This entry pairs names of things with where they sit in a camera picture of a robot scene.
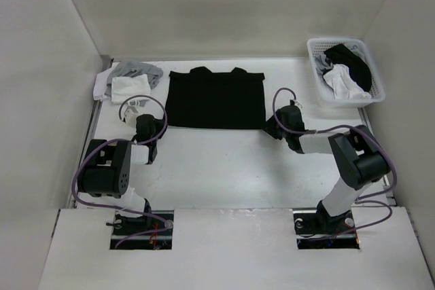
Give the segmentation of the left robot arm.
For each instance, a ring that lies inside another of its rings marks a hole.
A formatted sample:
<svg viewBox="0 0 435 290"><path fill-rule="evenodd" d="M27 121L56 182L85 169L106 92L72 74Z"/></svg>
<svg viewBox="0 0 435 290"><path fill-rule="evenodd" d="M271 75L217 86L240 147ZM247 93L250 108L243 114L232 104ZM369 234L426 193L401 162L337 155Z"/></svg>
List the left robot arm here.
<svg viewBox="0 0 435 290"><path fill-rule="evenodd" d="M149 201L130 185L130 169L154 162L157 141L166 132L167 119L129 109L121 120L135 129L132 139L113 143L91 140L86 152L88 161L77 178L77 192L90 196L93 207L114 206L122 216L130 217L130 228L143 235L152 228L152 210Z"/></svg>

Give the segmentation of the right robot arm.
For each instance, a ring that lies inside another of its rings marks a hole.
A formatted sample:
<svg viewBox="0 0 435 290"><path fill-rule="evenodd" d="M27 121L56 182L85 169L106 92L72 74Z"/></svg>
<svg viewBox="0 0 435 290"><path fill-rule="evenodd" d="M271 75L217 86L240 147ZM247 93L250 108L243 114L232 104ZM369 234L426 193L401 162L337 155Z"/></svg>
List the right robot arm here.
<svg viewBox="0 0 435 290"><path fill-rule="evenodd" d="M364 125L350 126L347 132L307 130L300 109L288 105L278 109L262 130L274 139L284 139L298 154L333 156L339 179L317 205L315 216L315 225L325 233L337 228L340 217L350 210L362 192L391 170L375 138Z"/></svg>

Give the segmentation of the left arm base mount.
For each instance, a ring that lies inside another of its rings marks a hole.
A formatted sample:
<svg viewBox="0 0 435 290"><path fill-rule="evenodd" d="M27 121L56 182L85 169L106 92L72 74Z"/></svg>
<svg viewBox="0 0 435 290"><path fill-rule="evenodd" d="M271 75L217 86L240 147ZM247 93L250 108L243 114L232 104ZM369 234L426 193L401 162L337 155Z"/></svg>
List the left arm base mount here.
<svg viewBox="0 0 435 290"><path fill-rule="evenodd" d="M127 217L115 214L114 221L106 223L111 228L111 250L171 250L173 229L164 222L150 217Z"/></svg>

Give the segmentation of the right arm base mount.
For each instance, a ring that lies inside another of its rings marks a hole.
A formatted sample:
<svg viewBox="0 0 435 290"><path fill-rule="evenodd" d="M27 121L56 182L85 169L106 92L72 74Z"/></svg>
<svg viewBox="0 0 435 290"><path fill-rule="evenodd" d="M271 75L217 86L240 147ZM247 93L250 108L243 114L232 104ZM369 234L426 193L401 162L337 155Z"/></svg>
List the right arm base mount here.
<svg viewBox="0 0 435 290"><path fill-rule="evenodd" d="M300 250L360 248L355 231L341 235L355 227L351 211L322 221L316 210L299 210L293 212L293 218L296 244Z"/></svg>

